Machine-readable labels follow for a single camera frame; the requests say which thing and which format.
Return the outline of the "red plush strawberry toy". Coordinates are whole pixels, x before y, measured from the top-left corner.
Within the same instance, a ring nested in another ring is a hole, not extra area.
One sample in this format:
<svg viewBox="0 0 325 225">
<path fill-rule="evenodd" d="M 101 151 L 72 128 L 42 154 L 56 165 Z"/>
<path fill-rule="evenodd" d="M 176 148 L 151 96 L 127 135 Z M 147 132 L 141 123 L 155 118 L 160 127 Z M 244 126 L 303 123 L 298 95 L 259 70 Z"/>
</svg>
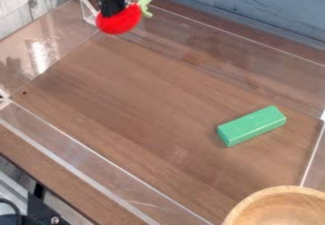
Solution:
<svg viewBox="0 0 325 225">
<path fill-rule="evenodd" d="M 148 10 L 152 0 L 133 0 L 125 9 L 111 17 L 96 14 L 95 25 L 107 34 L 123 34 L 132 30 L 141 18 L 151 18 L 153 13 Z"/>
</svg>

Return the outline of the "green rectangular block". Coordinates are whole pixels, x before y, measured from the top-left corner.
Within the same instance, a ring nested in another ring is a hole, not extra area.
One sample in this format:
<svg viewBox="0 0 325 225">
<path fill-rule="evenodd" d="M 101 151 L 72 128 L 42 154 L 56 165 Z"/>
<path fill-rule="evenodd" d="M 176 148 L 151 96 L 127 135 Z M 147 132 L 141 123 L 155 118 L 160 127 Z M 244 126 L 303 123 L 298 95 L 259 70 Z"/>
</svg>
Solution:
<svg viewBox="0 0 325 225">
<path fill-rule="evenodd" d="M 270 105 L 239 118 L 222 123 L 215 133 L 227 147 L 232 147 L 283 126 L 287 118 L 277 106 Z"/>
</svg>

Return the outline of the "wooden bowl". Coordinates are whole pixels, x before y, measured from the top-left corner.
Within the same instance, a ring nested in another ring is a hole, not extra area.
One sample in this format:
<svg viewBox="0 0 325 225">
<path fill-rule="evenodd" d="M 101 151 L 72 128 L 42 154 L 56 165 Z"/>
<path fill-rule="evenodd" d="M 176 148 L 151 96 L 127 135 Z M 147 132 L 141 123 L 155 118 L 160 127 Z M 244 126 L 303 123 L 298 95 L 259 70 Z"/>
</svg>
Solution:
<svg viewBox="0 0 325 225">
<path fill-rule="evenodd" d="M 325 225 L 325 193 L 298 186 L 263 189 L 234 207 L 222 225 Z"/>
</svg>

